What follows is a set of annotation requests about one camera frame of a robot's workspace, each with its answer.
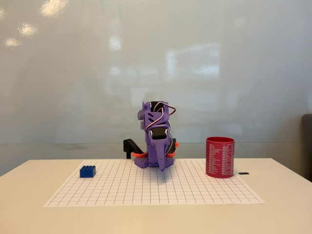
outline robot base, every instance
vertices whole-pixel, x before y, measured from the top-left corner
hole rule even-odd
[[[165,168],[171,166],[174,163],[174,159],[172,157],[166,157]],[[136,157],[135,158],[135,165],[140,168],[150,167],[158,167],[158,163],[149,163],[148,157]]]

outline cable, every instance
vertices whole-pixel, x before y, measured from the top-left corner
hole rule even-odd
[[[168,106],[168,107],[170,107],[171,109],[174,110],[174,111],[172,111],[169,115],[172,115],[174,112],[176,112],[175,107],[170,106],[170,105],[168,105],[168,104],[166,104],[166,103],[164,103],[164,102],[162,102],[162,101],[159,101],[159,102],[154,106],[153,112],[155,112],[156,107],[157,107],[158,104],[160,104],[160,103],[162,103],[162,104],[164,104],[165,106]]]
[[[162,103],[162,104],[164,104],[165,106],[168,106],[168,107],[170,107],[170,108],[172,108],[172,109],[174,110],[174,111],[172,111],[169,115],[172,115],[174,112],[176,112],[175,107],[170,106],[170,105],[168,105],[168,104],[166,104],[166,103],[164,103],[164,102],[162,102],[162,101],[159,101],[159,102],[154,106],[153,112],[155,112],[156,107],[157,107],[160,103]],[[164,108],[163,108],[163,107],[160,107],[160,108],[157,110],[157,112],[158,112],[159,110],[161,110],[161,117],[160,117],[159,119],[155,120],[154,122],[150,123],[150,124],[145,128],[145,131],[146,131],[146,132],[147,132],[147,129],[148,129],[148,128],[150,128],[150,127],[152,127],[153,125],[155,125],[155,124],[156,124],[157,122],[159,122],[159,121],[161,120],[161,118],[164,116]]]
[[[145,131],[147,132],[147,129],[149,127],[152,127],[154,124],[156,124],[157,122],[159,122],[161,120],[161,118],[164,116],[164,108],[161,108],[161,117],[157,120],[155,120],[153,123],[147,125],[147,127],[145,128]]]

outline blue lego brick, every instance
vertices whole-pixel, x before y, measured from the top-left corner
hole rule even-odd
[[[80,169],[80,178],[93,178],[96,174],[95,166],[83,166]]]

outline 3d printed robot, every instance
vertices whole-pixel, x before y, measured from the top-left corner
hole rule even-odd
[[[170,134],[169,116],[176,109],[163,101],[151,101],[143,103],[142,110],[137,114],[141,121],[141,129],[145,131],[145,142],[147,152],[144,153],[131,140],[123,141],[123,150],[127,153],[127,158],[135,158],[135,164],[140,168],[159,167],[163,171],[174,163],[174,155],[179,143]]]

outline black bracket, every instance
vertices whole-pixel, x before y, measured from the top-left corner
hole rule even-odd
[[[127,153],[127,159],[131,159],[131,153],[142,154],[143,151],[131,139],[123,140],[123,151]]]
[[[176,151],[176,139],[175,138],[172,139],[171,147],[167,153],[172,154],[174,151]]]

